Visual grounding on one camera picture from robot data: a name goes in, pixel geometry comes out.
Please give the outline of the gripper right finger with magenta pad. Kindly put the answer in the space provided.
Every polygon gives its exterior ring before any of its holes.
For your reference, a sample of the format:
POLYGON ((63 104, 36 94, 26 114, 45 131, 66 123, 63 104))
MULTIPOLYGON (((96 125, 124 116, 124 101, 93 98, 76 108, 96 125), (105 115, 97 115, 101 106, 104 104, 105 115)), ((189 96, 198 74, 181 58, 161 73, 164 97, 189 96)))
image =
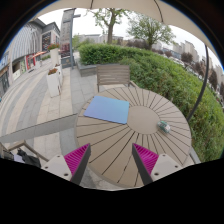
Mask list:
POLYGON ((132 144, 132 154, 144 185, 182 169, 182 166, 167 154, 158 155, 136 143, 132 144))

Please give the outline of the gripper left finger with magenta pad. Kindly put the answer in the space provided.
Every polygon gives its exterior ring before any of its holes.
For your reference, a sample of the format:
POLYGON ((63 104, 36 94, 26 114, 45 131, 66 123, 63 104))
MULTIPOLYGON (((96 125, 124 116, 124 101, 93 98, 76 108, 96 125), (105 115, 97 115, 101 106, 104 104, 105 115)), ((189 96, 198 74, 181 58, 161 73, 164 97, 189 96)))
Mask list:
POLYGON ((90 144, 85 144, 65 156, 56 155, 42 169, 79 185, 91 155, 90 144))

